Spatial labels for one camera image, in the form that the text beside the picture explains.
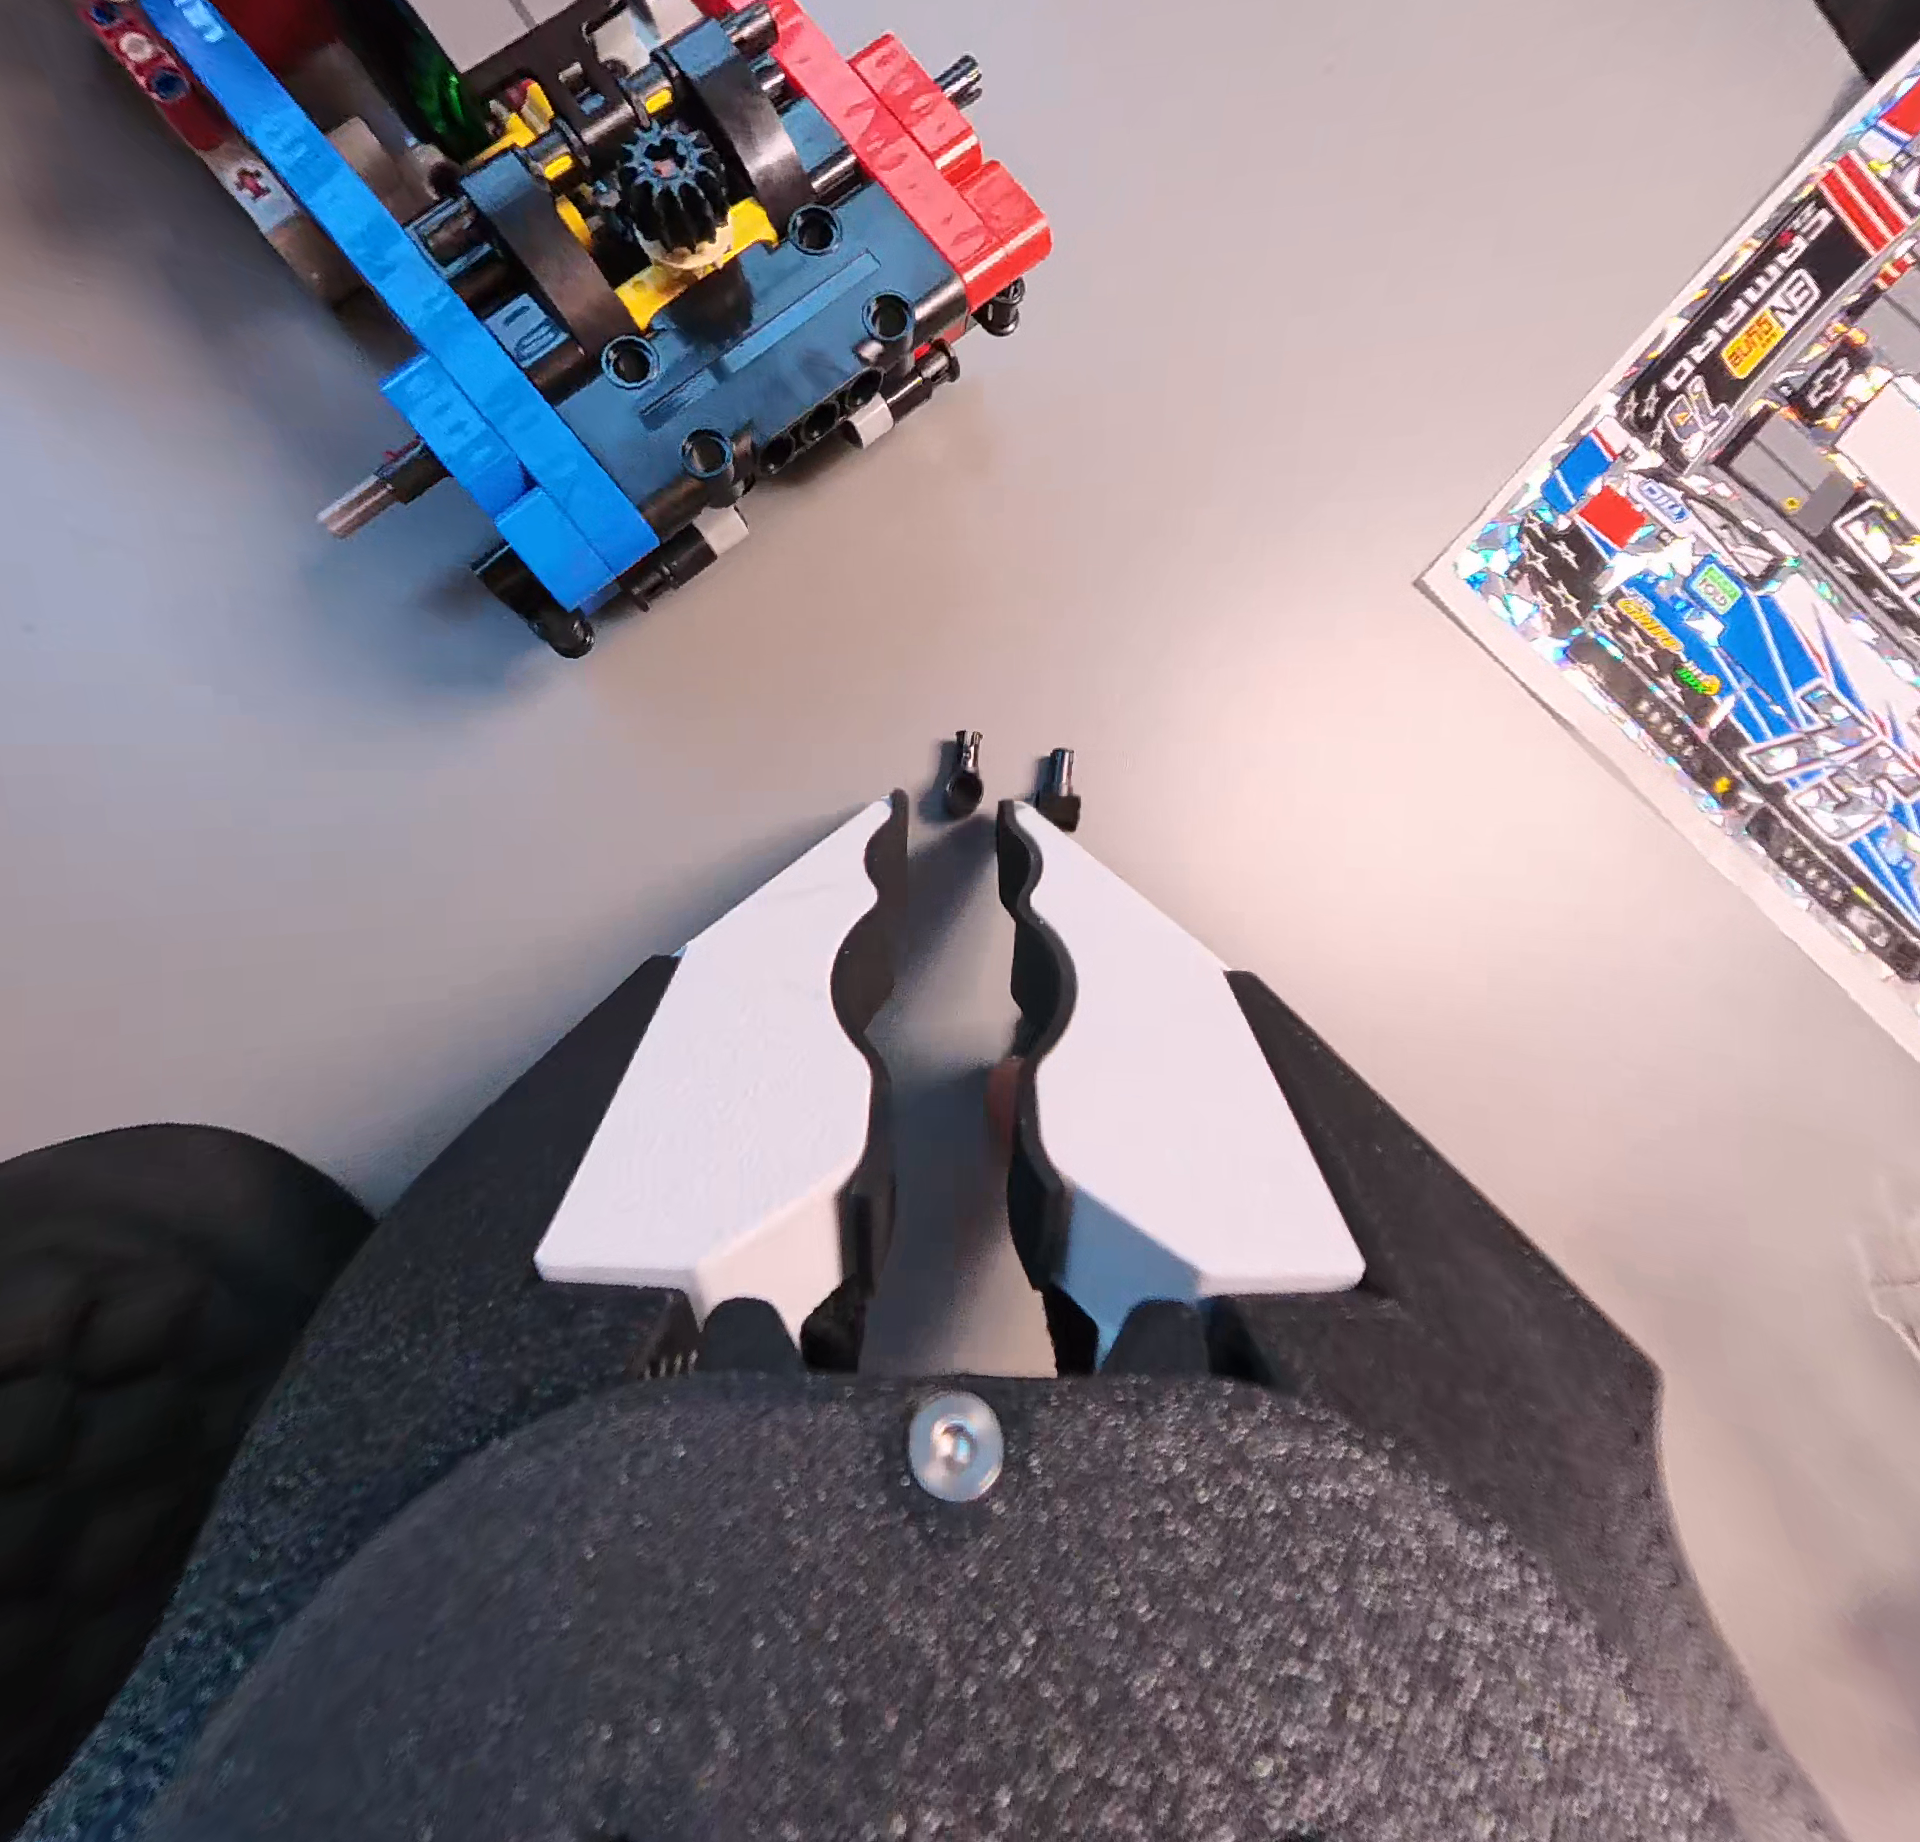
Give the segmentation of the colourful sticker sheet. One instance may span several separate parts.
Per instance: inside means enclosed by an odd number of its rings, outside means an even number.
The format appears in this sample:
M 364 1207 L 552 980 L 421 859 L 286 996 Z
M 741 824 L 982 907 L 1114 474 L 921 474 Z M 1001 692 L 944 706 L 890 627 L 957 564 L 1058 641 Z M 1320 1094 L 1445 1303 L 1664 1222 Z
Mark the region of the colourful sticker sheet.
M 1421 589 L 1910 1055 L 1917 47 Z

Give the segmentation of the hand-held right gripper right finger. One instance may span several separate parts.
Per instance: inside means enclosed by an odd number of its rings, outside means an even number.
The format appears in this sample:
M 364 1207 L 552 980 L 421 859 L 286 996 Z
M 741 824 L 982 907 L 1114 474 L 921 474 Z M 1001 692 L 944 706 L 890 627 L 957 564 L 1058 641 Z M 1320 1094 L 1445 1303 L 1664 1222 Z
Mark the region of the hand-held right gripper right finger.
M 1147 1303 L 1343 1296 L 1364 1257 L 1229 967 L 1034 804 L 997 819 L 1021 1013 L 1009 1219 L 1062 1371 Z

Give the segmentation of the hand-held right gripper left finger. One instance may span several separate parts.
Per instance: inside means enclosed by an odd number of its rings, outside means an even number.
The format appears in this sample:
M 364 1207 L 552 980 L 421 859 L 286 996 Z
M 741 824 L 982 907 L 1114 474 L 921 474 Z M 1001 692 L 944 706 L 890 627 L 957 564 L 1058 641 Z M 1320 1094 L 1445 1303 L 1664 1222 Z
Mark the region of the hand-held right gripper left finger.
M 908 801 L 859 810 L 685 943 L 537 1248 L 540 1278 L 765 1303 L 857 1371 L 896 1222 L 890 1070 Z

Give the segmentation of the lego car chassis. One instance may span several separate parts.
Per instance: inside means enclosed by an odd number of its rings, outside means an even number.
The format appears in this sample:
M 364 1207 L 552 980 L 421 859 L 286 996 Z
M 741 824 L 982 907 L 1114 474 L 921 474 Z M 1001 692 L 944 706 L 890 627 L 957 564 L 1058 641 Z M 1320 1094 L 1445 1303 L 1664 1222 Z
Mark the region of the lego car chassis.
M 71 5 L 313 290 L 412 344 L 412 438 L 324 528 L 457 484 L 476 582 L 570 661 L 1011 337 L 1050 251 L 972 56 L 847 55 L 799 0 Z

